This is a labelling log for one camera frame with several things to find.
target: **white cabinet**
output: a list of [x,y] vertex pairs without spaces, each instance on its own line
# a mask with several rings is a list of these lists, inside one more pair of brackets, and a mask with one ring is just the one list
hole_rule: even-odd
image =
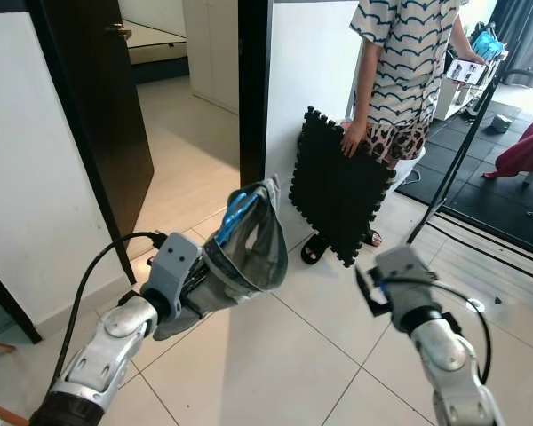
[[187,60],[196,96],[239,111],[237,0],[184,0]]

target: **person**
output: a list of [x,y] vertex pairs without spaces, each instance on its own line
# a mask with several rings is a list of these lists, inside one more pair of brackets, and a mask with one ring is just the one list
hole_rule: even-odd
[[[485,62],[473,53],[460,21],[461,0],[360,0],[350,28],[363,38],[354,119],[341,142],[352,157],[365,144],[394,169],[418,157],[426,142],[441,86],[448,41],[458,58]],[[381,237],[370,229],[366,243]],[[302,258],[314,264],[329,242],[313,235]]]

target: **patterned shirt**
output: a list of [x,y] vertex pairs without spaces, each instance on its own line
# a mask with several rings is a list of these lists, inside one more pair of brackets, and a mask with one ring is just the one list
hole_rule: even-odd
[[360,0],[350,28],[382,46],[368,122],[432,119],[460,0]]

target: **tiled floor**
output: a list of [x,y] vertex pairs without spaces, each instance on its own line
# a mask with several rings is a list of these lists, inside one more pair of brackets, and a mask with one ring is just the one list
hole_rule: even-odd
[[[188,77],[138,86],[155,173],[136,231],[184,232],[225,207],[239,187],[239,120],[192,95]],[[149,241],[131,241],[133,259]]]
[[[358,265],[369,268],[376,253],[402,242],[423,212],[422,205],[394,193],[375,223],[383,247],[364,248]],[[195,225],[188,237],[203,241],[220,216]],[[533,272],[508,250],[471,239],[442,219],[435,223]],[[304,265],[296,234],[287,235],[289,246],[296,247],[282,287],[216,312],[168,341],[145,341],[104,426],[435,424],[431,387],[409,339],[389,325],[389,318],[370,316],[353,270],[331,253],[315,266]],[[444,281],[484,302],[494,343],[489,387],[507,424],[533,425],[533,279],[430,227],[414,247]],[[139,282],[147,277],[152,255],[134,261]],[[503,303],[495,304],[496,296]],[[476,318],[455,299],[437,297],[483,359]],[[95,319],[94,314],[80,319],[74,348],[83,344]],[[2,335],[3,341],[12,339],[19,349],[0,355],[0,404],[28,416],[43,396],[60,336],[32,346]]]

